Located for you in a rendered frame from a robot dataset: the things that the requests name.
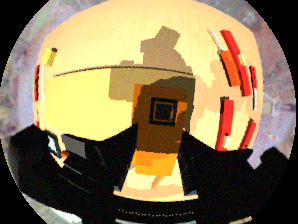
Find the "tan rectangular wooden panel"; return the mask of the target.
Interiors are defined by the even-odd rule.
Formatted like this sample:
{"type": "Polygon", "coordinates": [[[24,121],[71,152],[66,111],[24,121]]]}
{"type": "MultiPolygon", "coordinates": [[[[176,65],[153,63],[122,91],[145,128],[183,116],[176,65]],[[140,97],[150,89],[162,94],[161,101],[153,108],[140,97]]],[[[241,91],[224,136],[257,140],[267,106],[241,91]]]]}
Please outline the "tan rectangular wooden panel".
{"type": "Polygon", "coordinates": [[[45,123],[61,132],[105,140],[132,125],[134,84],[188,89],[184,131],[189,132],[196,77],[145,68],[102,68],[45,80],[45,123]]]}

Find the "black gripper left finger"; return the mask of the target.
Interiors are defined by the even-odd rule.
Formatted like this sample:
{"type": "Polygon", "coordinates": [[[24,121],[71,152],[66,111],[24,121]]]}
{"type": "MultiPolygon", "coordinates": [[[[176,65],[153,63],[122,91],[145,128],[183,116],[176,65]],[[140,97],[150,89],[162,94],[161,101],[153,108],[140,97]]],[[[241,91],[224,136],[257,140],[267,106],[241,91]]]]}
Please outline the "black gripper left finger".
{"type": "Polygon", "coordinates": [[[61,136],[61,141],[67,148],[68,153],[84,159],[89,163],[97,164],[102,168],[109,181],[112,181],[114,192],[122,192],[126,175],[132,163],[134,151],[137,145],[138,123],[125,128],[117,135],[110,136],[105,140],[89,140],[84,137],[65,133],[61,136]]]}

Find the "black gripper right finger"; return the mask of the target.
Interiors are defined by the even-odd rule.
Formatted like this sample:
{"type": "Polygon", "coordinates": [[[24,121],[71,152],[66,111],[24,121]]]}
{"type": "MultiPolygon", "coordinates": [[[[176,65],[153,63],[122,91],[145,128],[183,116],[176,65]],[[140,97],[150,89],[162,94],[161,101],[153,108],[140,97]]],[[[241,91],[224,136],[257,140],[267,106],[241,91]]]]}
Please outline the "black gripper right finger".
{"type": "Polygon", "coordinates": [[[208,184],[226,165],[233,165],[251,157],[253,148],[217,151],[196,139],[188,131],[182,131],[177,161],[180,169],[184,197],[197,196],[196,190],[208,184]]]}

